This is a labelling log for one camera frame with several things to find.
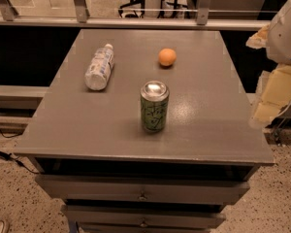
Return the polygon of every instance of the can top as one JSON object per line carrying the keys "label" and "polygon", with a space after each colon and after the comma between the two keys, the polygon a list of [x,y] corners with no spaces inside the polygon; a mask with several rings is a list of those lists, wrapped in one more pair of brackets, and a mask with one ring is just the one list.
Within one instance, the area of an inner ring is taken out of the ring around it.
{"label": "can top", "polygon": [[141,94],[148,101],[158,102],[168,97],[169,89],[164,83],[152,81],[142,87]]}

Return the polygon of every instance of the metal post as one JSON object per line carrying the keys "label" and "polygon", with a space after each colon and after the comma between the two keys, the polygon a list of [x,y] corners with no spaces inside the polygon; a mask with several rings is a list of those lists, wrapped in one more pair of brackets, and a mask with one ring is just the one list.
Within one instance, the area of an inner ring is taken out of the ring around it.
{"label": "metal post", "polygon": [[196,20],[198,25],[207,24],[210,12],[210,3],[211,0],[197,0],[196,8],[198,10],[198,13]]}
{"label": "metal post", "polygon": [[4,20],[14,20],[18,15],[17,10],[12,6],[10,0],[0,0],[0,11]]}
{"label": "metal post", "polygon": [[74,0],[78,22],[87,22],[89,11],[85,0]]}

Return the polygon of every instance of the drawer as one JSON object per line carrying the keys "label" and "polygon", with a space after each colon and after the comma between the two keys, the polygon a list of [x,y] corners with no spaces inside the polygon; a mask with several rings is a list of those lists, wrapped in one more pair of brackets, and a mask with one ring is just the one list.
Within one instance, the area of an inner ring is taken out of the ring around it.
{"label": "drawer", "polygon": [[169,211],[161,208],[104,207],[104,206],[63,206],[63,214],[71,221],[120,225],[138,228],[182,228],[209,229],[220,225],[225,216],[185,211]]}
{"label": "drawer", "polygon": [[210,233],[203,229],[181,229],[181,228],[162,228],[162,227],[127,227],[120,225],[102,225],[93,223],[79,223],[85,232],[100,233]]}
{"label": "drawer", "polygon": [[53,198],[233,205],[248,183],[40,175],[36,182]]}

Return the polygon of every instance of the orange ball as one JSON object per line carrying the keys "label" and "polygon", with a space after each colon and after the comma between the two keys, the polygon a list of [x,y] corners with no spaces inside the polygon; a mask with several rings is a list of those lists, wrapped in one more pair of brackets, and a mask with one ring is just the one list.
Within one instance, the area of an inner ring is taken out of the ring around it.
{"label": "orange ball", "polygon": [[158,53],[158,61],[162,66],[171,66],[177,59],[176,52],[172,49],[162,49]]}

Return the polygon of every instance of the speckled floor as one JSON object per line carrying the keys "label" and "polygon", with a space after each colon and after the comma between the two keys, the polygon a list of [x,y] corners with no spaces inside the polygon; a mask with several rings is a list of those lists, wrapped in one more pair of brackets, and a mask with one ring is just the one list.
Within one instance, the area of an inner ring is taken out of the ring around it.
{"label": "speckled floor", "polygon": [[[264,167],[250,179],[251,189],[223,213],[227,219],[213,233],[291,232],[291,129],[281,134],[282,146],[270,140],[275,166]],[[13,152],[17,138],[0,135],[0,150]],[[33,166],[22,158],[24,163]],[[13,162],[0,159],[0,219],[10,223],[10,231],[68,232],[62,202],[50,199],[35,181],[35,175]]]}

